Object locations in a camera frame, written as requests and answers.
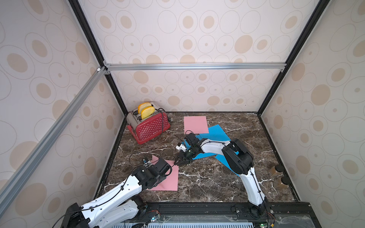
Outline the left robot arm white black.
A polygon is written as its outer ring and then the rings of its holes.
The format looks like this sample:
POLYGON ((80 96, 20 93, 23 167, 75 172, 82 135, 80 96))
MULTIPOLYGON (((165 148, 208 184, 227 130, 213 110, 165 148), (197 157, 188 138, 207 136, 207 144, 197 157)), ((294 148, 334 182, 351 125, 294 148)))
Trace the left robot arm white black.
POLYGON ((104 195, 79 206, 68 207, 60 217, 62 228, 110 228, 144 213, 146 204, 138 197, 172 173, 172 166, 164 159, 147 161, 135 167, 118 186, 104 195))

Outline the pink paper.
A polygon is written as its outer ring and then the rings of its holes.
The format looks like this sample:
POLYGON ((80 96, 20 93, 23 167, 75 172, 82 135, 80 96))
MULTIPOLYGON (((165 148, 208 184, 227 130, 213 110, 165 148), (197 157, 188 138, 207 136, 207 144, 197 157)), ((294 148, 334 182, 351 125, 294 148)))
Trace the pink paper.
POLYGON ((185 116, 184 132, 193 132, 194 134, 208 134, 208 124, 206 116, 185 116))
POLYGON ((156 187, 152 188, 150 191, 177 191, 178 190, 178 173, 179 166, 174 165, 174 161, 167 160, 167 163, 172 166, 172 173, 166 177, 161 183, 156 187))

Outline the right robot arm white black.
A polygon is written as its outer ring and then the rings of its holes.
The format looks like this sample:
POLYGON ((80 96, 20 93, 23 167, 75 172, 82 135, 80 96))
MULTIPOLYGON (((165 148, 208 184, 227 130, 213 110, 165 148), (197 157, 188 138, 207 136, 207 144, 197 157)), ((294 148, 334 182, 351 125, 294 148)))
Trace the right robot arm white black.
POLYGON ((250 215, 254 219, 261 218, 270 209, 267 198, 261 190, 254 169, 253 155, 238 139, 232 141, 212 141, 207 138, 189 140, 187 145, 179 143, 176 146, 178 155, 175 165, 190 164, 200 154, 211 153, 222 155, 229 168, 237 174, 247 193, 250 215))

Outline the blue paper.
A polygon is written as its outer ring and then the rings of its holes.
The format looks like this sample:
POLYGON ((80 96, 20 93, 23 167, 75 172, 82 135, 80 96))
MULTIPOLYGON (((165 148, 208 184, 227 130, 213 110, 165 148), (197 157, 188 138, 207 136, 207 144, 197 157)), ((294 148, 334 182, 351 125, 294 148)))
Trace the blue paper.
MULTIPOLYGON (((223 129, 219 125, 215 125, 208 128, 209 133, 207 134, 198 134, 196 137, 201 140, 202 138, 207 138, 212 141, 230 141, 230 138, 226 135, 226 133, 223 131, 223 129)), ((195 159, 201 159, 205 157, 215 157, 217 160, 223 162, 225 161, 225 158, 223 155, 216 155, 212 153, 204 153, 197 155, 195 159)))
POLYGON ((227 167, 230 171, 232 171, 234 174, 237 174, 237 173, 235 173, 235 172, 231 169, 231 167, 229 166, 229 164, 228 164, 228 162, 227 162, 226 158, 225 158, 223 155, 218 154, 218 155, 216 155, 216 156, 215 156, 215 158, 216 158, 219 162, 221 162, 221 163, 222 163, 225 167, 227 167))

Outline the pink paper back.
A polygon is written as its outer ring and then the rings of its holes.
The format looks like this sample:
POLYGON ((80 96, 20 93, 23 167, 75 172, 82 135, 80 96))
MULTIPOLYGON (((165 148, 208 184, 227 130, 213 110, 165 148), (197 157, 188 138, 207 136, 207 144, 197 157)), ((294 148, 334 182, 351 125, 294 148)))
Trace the pink paper back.
POLYGON ((206 116, 185 116, 184 132, 193 132, 194 134, 208 134, 208 124, 206 116))

